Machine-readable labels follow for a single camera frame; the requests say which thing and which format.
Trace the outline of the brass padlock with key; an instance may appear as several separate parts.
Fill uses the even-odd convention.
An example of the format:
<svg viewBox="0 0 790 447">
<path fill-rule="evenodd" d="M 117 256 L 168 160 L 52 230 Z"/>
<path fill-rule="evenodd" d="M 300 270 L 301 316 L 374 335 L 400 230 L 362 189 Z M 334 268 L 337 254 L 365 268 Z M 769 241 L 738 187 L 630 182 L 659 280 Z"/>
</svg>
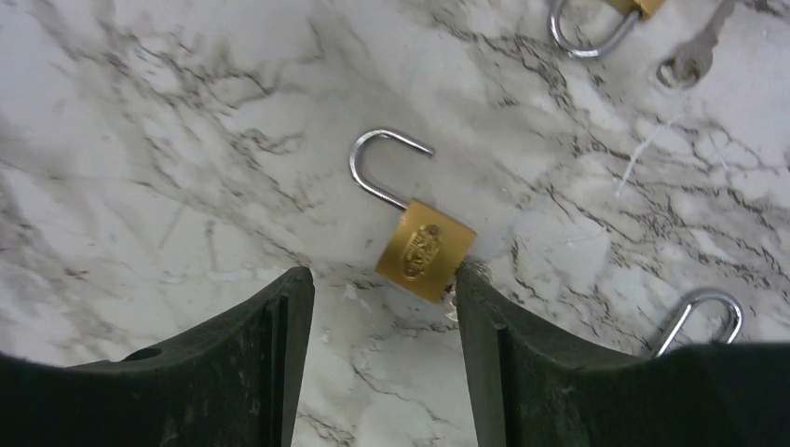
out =
<svg viewBox="0 0 790 447">
<path fill-rule="evenodd" d="M 592 36 L 583 35 L 580 30 L 575 34 L 566 34 L 564 12 L 570 1 L 552 1 L 547 17 L 547 31 L 553 43 L 566 56 L 576 60 L 593 60 L 602 58 L 615 49 L 628 37 L 639 21 L 653 17 L 665 4 L 663 0 L 610 0 L 600 1 L 612 10 L 616 10 L 620 18 L 612 22 L 609 29 L 594 31 Z"/>
</svg>

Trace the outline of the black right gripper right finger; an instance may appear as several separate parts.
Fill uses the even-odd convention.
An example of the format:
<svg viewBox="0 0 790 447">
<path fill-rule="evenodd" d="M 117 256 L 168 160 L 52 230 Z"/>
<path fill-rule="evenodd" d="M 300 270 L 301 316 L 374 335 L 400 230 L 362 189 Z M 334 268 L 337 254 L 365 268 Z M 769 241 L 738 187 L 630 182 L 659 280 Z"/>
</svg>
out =
<svg viewBox="0 0 790 447">
<path fill-rule="evenodd" d="M 584 340 L 473 270 L 456 306 L 482 446 L 785 446 L 786 343 L 686 345 L 644 359 Z"/>
</svg>

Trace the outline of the silver loose key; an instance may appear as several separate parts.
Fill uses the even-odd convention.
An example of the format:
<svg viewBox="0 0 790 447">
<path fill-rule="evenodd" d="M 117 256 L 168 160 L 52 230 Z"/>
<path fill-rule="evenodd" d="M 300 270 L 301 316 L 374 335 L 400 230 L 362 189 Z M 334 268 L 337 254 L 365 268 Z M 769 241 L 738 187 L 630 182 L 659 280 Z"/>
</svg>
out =
<svg viewBox="0 0 790 447">
<path fill-rule="evenodd" d="M 705 26 L 659 64 L 656 77 L 660 83 L 667 88 L 689 89 L 707 76 L 720 33 L 735 5 L 734 0 L 722 1 Z"/>
</svg>

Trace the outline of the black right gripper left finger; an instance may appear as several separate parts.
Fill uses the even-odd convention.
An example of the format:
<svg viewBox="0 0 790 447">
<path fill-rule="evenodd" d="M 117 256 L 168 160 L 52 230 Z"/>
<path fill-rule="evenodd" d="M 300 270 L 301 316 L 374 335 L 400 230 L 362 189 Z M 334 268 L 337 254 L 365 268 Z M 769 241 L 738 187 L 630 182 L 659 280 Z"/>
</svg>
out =
<svg viewBox="0 0 790 447">
<path fill-rule="evenodd" d="M 315 288 L 294 267 L 246 301 L 120 361 L 3 355 L 5 446 L 288 446 Z"/>
</svg>

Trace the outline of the small brass padlock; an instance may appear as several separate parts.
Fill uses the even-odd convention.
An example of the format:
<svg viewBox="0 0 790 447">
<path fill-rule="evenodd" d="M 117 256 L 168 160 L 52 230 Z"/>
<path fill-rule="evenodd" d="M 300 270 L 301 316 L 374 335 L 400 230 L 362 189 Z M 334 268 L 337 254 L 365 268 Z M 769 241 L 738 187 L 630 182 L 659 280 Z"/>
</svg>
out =
<svg viewBox="0 0 790 447">
<path fill-rule="evenodd" d="M 732 344 L 744 323 L 741 303 L 729 292 L 701 287 L 686 293 L 666 328 L 648 354 L 650 359 L 667 354 L 682 345 Z"/>
</svg>

